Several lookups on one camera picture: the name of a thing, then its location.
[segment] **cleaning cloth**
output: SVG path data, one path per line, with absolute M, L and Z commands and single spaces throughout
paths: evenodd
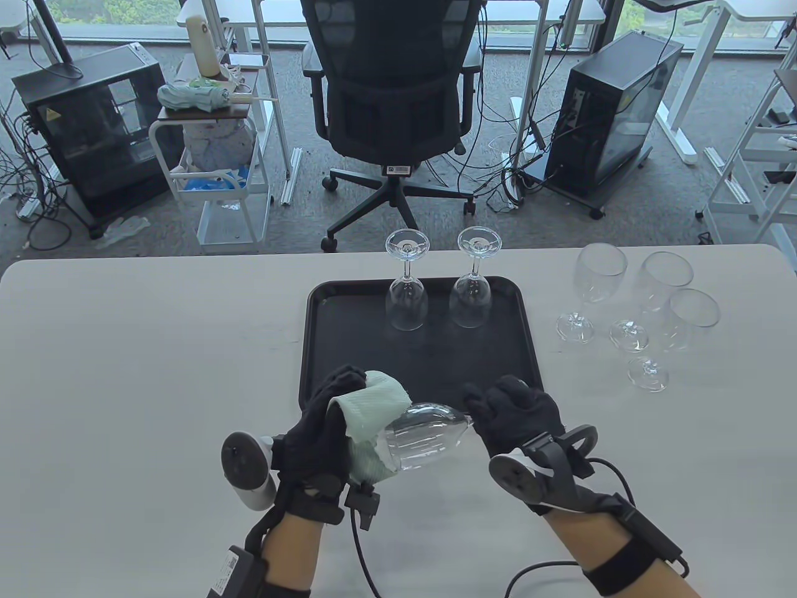
M 170 110 L 199 108 L 213 112 L 230 105 L 230 92 L 220 87 L 189 87 L 167 83 L 158 88 L 158 101 Z
M 383 440 L 385 426 L 412 405 L 404 387 L 383 372 L 365 372 L 365 388 L 332 402 L 338 403 L 346 419 L 351 479 L 373 485 L 396 475 L 398 469 L 379 456 L 384 451 L 377 451 L 377 443 Z

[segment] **upside-down wine glass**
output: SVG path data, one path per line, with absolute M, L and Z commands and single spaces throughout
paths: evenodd
M 654 326 L 651 316 L 659 313 L 670 296 L 694 279 L 692 266 L 669 251 L 650 254 L 634 277 L 632 287 L 636 317 L 616 321 L 609 338 L 618 349 L 639 352 L 647 348 Z
M 684 351 L 720 322 L 720 306 L 696 289 L 679 289 L 662 307 L 662 328 L 652 335 L 654 351 Z M 631 382 L 651 392 L 667 388 L 669 371 L 654 357 L 640 356 L 628 362 Z
M 481 260 L 501 249 L 501 237 L 486 226 L 470 226 L 457 237 L 459 248 L 473 258 L 473 268 L 453 284 L 449 296 L 451 319 L 462 328 L 478 328 L 490 317 L 493 292 L 479 274 Z
M 585 344 L 593 339 L 595 326 L 584 315 L 584 308 L 614 295 L 627 267 L 626 255 L 608 243 L 592 243 L 581 250 L 573 275 L 573 287 L 581 306 L 556 321 L 556 331 L 563 340 Z
M 385 249 L 404 262 L 404 274 L 391 284 L 385 297 L 387 319 L 398 330 L 423 326 L 429 312 L 429 297 L 423 284 L 410 274 L 410 265 L 429 251 L 429 239 L 420 230 L 396 230 L 385 241 Z

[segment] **green cloth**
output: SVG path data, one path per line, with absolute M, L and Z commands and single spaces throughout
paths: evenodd
M 396 475 L 376 450 L 379 433 L 406 411 L 412 401 L 397 381 L 383 372 L 365 372 L 366 387 L 332 399 L 346 419 L 354 482 L 375 484 Z

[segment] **office chair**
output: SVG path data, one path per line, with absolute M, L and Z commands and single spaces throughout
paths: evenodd
M 481 0 L 301 0 L 301 5 L 312 40 L 304 47 L 302 71 L 310 79 L 316 132 L 339 154 L 378 164 L 384 175 L 329 171 L 322 181 L 328 191 L 343 179 L 374 193 L 327 230 L 321 249 L 335 251 L 335 234 L 383 203 L 418 229 L 408 196 L 464 199 L 463 214 L 475 214 L 473 193 L 413 183 L 409 176 L 425 159 L 455 148 L 464 153 L 473 79 L 481 71 L 481 49 L 472 39 Z

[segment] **wine glass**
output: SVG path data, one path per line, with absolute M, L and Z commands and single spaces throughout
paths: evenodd
M 498 253 L 501 237 L 486 226 L 469 226 L 457 237 L 457 245 L 473 258 L 473 268 L 453 284 L 449 296 L 451 319 L 462 328 L 478 328 L 489 319 L 493 305 L 493 292 L 479 274 L 479 265 Z
M 380 434 L 377 454 L 388 459 L 393 471 L 413 470 L 455 448 L 468 425 L 467 415 L 453 407 L 416 403 Z
M 385 297 L 387 319 L 398 330 L 417 330 L 426 321 L 429 296 L 423 284 L 410 274 L 410 265 L 429 251 L 429 239 L 420 230 L 396 230 L 385 241 L 385 249 L 404 262 L 404 275 L 396 278 Z
M 662 329 L 652 336 L 656 349 L 684 351 L 708 334 L 720 322 L 720 306 L 709 295 L 696 289 L 679 289 L 662 307 Z M 641 356 L 629 363 L 628 377 L 640 388 L 660 392 L 667 388 L 669 371 L 658 359 Z
M 626 255 L 608 243 L 592 243 L 575 261 L 573 286 L 581 307 L 564 313 L 556 321 L 556 331 L 563 340 L 586 344 L 595 336 L 595 326 L 584 316 L 586 305 L 605 301 L 617 292 L 626 274 Z
M 650 342 L 650 330 L 640 320 L 646 314 L 659 312 L 674 291 L 694 279 L 692 266 L 680 255 L 669 251 L 650 254 L 639 268 L 633 284 L 636 318 L 616 321 L 609 328 L 609 338 L 618 349 L 639 352 Z

